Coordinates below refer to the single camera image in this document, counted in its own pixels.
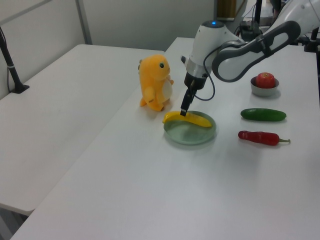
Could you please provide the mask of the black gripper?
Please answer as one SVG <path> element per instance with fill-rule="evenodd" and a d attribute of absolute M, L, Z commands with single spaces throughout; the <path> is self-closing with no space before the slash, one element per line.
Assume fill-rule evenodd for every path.
<path fill-rule="evenodd" d="M 187 90 L 180 106 L 181 116 L 185 117 L 187 115 L 189 107 L 197 94 L 197 90 L 201 90 L 205 86 L 206 80 L 206 73 L 203 73 L 200 77 L 193 76 L 188 72 L 186 73 L 184 84 L 187 86 Z"/>

